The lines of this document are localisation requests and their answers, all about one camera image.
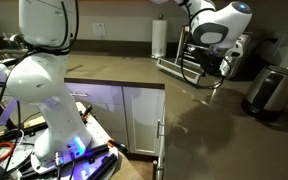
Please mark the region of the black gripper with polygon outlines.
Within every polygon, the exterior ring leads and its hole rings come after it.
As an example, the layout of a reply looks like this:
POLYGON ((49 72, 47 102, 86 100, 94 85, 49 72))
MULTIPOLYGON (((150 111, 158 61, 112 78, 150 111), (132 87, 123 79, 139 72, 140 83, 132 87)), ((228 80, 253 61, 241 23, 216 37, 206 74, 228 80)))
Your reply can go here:
POLYGON ((227 77, 231 71, 230 63, 225 57, 213 56, 208 50, 203 49, 195 49, 193 55, 208 75, 227 77))

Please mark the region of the white robot base cart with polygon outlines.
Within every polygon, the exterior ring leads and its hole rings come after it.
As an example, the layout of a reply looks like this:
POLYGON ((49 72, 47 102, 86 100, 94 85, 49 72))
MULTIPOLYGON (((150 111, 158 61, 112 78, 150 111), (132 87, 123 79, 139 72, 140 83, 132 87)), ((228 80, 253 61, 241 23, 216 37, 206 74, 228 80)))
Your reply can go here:
POLYGON ((77 170, 86 172, 87 180, 108 180, 116 168, 118 151, 105 143, 109 136, 103 128, 91 130, 95 121, 82 121, 75 100, 56 75, 42 68, 25 70, 17 79, 22 87, 9 92, 14 99, 35 105, 47 124, 35 141, 31 166, 36 173, 45 174, 79 161, 77 170))

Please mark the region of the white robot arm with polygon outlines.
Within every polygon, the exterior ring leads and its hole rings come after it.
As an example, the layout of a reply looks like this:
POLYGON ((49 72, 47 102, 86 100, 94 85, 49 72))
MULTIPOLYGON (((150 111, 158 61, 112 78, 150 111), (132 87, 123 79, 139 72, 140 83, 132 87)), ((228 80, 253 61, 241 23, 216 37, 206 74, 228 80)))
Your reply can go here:
MULTIPOLYGON (((233 1, 218 10, 211 0, 174 0, 189 17, 193 40, 221 57, 231 49, 252 17, 251 8, 233 1)), ((70 20, 78 0, 19 0, 19 28, 30 54, 16 65, 7 90, 16 100, 34 105, 48 129, 36 140, 32 161, 40 166, 56 153, 85 154, 91 135, 64 84, 70 45, 70 20)))

